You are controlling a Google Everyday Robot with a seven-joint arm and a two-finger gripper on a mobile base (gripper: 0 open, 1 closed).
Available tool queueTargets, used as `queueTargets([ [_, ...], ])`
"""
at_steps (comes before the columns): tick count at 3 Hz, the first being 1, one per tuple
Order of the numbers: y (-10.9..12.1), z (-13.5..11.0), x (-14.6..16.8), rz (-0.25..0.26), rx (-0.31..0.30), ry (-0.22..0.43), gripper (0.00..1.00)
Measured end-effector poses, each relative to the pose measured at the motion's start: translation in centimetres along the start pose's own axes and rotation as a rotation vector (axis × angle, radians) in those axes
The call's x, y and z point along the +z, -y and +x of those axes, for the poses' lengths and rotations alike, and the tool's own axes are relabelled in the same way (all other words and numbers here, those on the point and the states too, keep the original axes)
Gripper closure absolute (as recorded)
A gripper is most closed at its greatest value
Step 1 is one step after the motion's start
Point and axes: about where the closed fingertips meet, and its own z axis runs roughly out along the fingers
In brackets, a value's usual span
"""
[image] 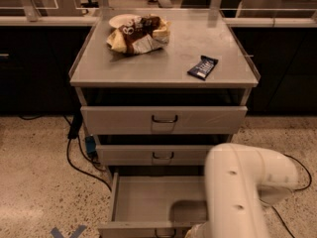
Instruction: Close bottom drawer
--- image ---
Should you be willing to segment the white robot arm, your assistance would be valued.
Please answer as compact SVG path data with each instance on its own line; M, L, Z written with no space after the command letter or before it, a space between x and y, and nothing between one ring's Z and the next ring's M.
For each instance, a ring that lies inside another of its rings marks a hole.
M277 151L224 143L208 153L204 168L208 221L184 238L270 238L263 207L298 185L295 164Z

